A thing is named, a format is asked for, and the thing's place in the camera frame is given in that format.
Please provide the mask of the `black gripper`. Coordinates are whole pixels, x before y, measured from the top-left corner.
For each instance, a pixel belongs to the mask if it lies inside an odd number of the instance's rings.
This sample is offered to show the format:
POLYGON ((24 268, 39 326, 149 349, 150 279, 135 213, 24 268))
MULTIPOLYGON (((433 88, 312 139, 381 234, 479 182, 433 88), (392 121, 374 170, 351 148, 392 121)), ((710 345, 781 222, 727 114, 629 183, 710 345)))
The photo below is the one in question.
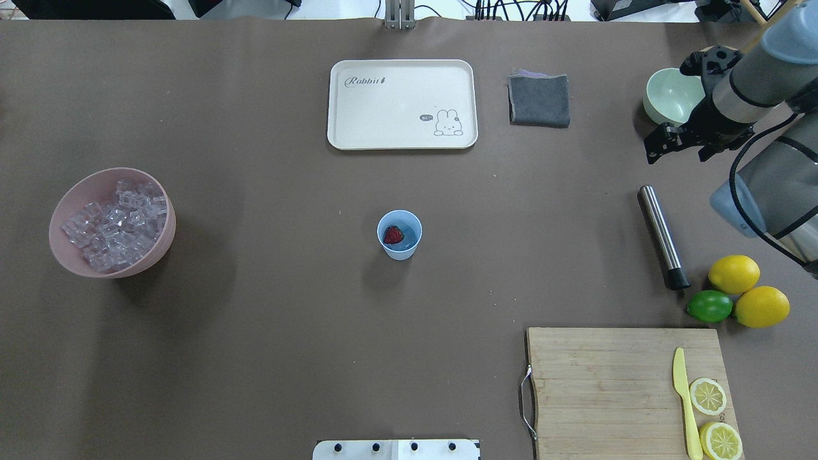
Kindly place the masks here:
POLYGON ((661 123, 643 140, 645 157, 649 165, 669 153, 698 146, 700 162, 708 161, 725 150, 741 148, 755 134, 751 123, 734 121, 716 108, 713 98, 705 96, 687 122, 681 127, 661 123))

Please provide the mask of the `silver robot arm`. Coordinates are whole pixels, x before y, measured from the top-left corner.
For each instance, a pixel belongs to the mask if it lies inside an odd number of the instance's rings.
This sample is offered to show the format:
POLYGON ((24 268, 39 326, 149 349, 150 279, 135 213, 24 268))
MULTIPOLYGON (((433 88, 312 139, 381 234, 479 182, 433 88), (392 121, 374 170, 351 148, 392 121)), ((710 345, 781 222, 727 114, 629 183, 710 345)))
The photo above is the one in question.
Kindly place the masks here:
POLYGON ((817 11, 803 1, 769 26, 748 52, 713 47, 680 66, 704 98, 686 122, 661 123, 644 139, 650 164, 698 148, 707 161, 737 151, 710 204, 812 276, 817 272, 817 11))

